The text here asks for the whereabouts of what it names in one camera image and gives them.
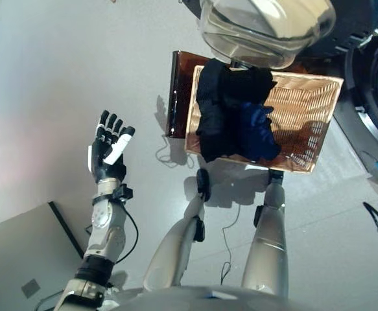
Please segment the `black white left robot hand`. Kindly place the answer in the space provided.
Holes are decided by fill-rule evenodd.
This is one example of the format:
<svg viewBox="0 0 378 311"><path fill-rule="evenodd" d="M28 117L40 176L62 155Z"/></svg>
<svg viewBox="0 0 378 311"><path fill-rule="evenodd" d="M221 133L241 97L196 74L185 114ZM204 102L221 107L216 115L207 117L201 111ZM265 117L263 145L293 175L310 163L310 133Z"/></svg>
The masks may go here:
<svg viewBox="0 0 378 311"><path fill-rule="evenodd" d="M88 146L87 165L95 183L107 178L122 181L126 175L123 152L135 134L132 126L114 113L104 110L95 129L93 142Z"/></svg>

